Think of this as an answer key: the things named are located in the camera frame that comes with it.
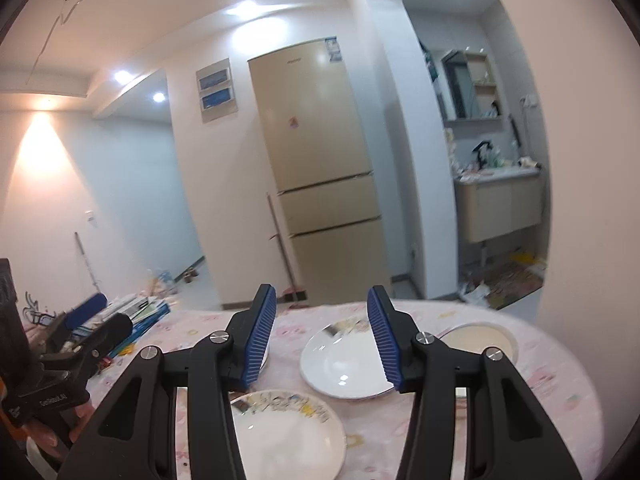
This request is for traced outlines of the person's left hand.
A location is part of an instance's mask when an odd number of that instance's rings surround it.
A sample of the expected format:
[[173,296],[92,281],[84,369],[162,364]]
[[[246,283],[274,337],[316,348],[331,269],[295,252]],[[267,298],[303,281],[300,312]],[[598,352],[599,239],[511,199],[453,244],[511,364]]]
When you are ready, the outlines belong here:
[[66,422],[65,418],[51,418],[54,427],[50,427],[41,420],[32,419],[22,429],[43,452],[62,462],[94,413],[92,401],[75,406],[73,412],[75,415],[70,422]]

